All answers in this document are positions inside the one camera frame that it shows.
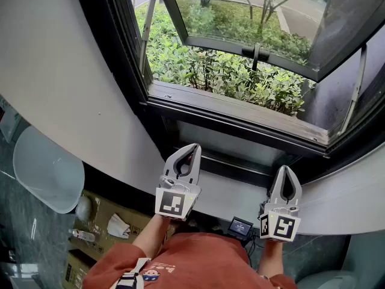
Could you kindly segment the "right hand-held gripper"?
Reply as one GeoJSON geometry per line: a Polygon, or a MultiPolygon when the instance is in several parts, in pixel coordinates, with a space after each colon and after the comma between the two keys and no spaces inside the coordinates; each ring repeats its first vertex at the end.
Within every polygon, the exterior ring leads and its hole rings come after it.
{"type": "Polygon", "coordinates": [[[259,216],[261,239],[293,242],[301,222],[300,208],[294,205],[298,205],[301,197],[302,188],[296,174],[289,166],[281,166],[270,190],[269,203],[284,205],[287,201],[290,205],[271,208],[259,216]]]}

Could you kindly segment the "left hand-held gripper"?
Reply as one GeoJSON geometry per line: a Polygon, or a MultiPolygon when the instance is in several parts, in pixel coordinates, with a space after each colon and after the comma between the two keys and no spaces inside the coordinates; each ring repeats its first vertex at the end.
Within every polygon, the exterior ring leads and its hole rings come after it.
{"type": "Polygon", "coordinates": [[[188,218],[201,193],[197,185],[201,157],[201,146],[193,143],[167,158],[164,175],[160,177],[159,187],[156,188],[156,214],[180,221],[188,218]]]}

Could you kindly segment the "person's left forearm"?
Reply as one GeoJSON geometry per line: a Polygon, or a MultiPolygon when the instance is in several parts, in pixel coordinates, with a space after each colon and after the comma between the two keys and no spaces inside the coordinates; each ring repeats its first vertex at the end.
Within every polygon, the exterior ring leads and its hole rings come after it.
{"type": "Polygon", "coordinates": [[[169,218],[155,214],[132,244],[140,248],[146,257],[154,259],[162,246],[170,221],[169,218]]]}

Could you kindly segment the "person's right forearm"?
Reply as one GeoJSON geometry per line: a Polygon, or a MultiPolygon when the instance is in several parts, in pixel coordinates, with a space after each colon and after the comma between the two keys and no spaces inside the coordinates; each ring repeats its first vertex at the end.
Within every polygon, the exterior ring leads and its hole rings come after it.
{"type": "Polygon", "coordinates": [[[266,241],[257,273],[268,278],[284,274],[283,243],[272,240],[266,241]]]}

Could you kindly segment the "grey metal window stay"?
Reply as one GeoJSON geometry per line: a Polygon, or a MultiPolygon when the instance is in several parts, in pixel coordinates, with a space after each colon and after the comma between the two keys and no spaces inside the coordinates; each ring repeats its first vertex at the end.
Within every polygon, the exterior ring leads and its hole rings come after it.
{"type": "Polygon", "coordinates": [[[353,111],[356,107],[357,100],[359,98],[360,89],[363,82],[365,67],[366,67],[366,59],[367,59],[367,44],[363,44],[361,47],[361,53],[360,53],[360,63],[359,63],[359,71],[357,75],[357,80],[353,87],[353,93],[351,96],[351,101],[348,107],[348,111],[346,112],[346,116],[343,120],[342,126],[337,133],[338,136],[341,136],[345,131],[347,130],[348,124],[352,118],[353,111]]]}
{"type": "Polygon", "coordinates": [[[140,48],[140,63],[139,68],[141,74],[144,75],[145,59],[146,59],[146,48],[150,36],[150,27],[152,24],[153,12],[155,9],[156,0],[149,0],[147,7],[146,20],[144,22],[143,33],[141,37],[141,48],[140,48]]]}

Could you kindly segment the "open glass window sash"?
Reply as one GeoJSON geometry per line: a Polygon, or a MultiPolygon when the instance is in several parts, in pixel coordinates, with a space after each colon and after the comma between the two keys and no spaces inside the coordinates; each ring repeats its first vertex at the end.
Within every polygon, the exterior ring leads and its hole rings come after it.
{"type": "Polygon", "coordinates": [[[385,26],[385,0],[289,0],[258,33],[263,0],[163,0],[186,46],[245,57],[259,45],[268,63],[320,82],[385,26]]]}

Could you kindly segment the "small fixed glass pane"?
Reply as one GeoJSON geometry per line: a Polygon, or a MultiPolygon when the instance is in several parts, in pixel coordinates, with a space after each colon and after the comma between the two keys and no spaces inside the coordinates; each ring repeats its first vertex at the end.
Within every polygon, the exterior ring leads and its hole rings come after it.
{"type": "Polygon", "coordinates": [[[219,152],[263,166],[272,166],[284,151],[250,140],[224,134],[190,123],[177,121],[180,139],[187,143],[199,143],[203,149],[219,152]]]}

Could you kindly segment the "small black display device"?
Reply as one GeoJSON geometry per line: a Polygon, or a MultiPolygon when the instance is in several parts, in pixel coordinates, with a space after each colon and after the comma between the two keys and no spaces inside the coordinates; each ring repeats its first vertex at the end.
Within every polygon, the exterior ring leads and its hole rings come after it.
{"type": "Polygon", "coordinates": [[[238,239],[246,239],[253,227],[253,223],[234,217],[230,222],[228,233],[234,235],[238,239]]]}

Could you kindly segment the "brown cardboard box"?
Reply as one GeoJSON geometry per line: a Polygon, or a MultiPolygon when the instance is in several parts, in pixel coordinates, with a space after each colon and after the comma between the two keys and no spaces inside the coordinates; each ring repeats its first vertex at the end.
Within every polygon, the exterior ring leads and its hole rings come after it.
{"type": "Polygon", "coordinates": [[[91,200],[91,215],[87,222],[76,219],[75,229],[94,234],[94,241],[85,241],[72,236],[70,242],[96,261],[101,259],[116,243],[132,243],[149,223],[151,217],[136,210],[117,205],[104,197],[84,190],[82,195],[91,200]],[[117,214],[131,230],[128,238],[115,237],[108,233],[107,226],[113,214],[117,214]]]}

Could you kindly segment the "green shrub hedge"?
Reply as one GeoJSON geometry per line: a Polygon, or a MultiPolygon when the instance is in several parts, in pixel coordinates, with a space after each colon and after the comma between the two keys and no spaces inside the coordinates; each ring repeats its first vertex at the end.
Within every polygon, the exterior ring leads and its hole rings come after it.
{"type": "Polygon", "coordinates": [[[276,66],[261,63],[253,71],[248,58],[184,46],[161,4],[155,5],[146,54],[158,81],[228,96],[289,116],[304,111],[304,97],[316,87],[316,82],[276,66]]]}

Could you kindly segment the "translucent white plastic chair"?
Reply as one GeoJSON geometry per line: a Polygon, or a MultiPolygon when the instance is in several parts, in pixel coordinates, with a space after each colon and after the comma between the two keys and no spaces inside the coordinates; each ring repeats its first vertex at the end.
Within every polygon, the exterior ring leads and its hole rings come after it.
{"type": "Polygon", "coordinates": [[[13,169],[17,181],[56,213],[76,207],[85,182],[83,162],[32,125],[17,139],[13,169]]]}
{"type": "Polygon", "coordinates": [[[353,272],[329,270],[306,276],[298,282],[298,289],[355,289],[357,278],[353,272]]]}

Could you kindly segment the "white plastic bag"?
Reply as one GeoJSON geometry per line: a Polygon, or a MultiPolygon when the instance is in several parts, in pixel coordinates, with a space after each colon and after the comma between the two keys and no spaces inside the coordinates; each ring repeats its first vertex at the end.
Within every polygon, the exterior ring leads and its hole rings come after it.
{"type": "Polygon", "coordinates": [[[81,196],[75,209],[76,217],[82,222],[88,222],[92,212],[92,202],[87,196],[81,196]]]}

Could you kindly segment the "clear plastic water bottle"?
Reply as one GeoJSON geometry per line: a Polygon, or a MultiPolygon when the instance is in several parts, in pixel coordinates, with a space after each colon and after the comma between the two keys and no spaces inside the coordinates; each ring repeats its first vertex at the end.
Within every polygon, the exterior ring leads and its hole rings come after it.
{"type": "Polygon", "coordinates": [[[69,233],[72,237],[78,238],[80,240],[95,242],[96,237],[94,234],[79,229],[69,229],[69,233]]]}

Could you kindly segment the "open cardboard box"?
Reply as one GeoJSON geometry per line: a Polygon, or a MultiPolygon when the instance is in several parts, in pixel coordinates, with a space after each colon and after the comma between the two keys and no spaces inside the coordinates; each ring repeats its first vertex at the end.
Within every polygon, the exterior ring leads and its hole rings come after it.
{"type": "Polygon", "coordinates": [[[64,289],[82,289],[83,280],[96,260],[79,249],[68,251],[66,265],[63,271],[64,289]]]}

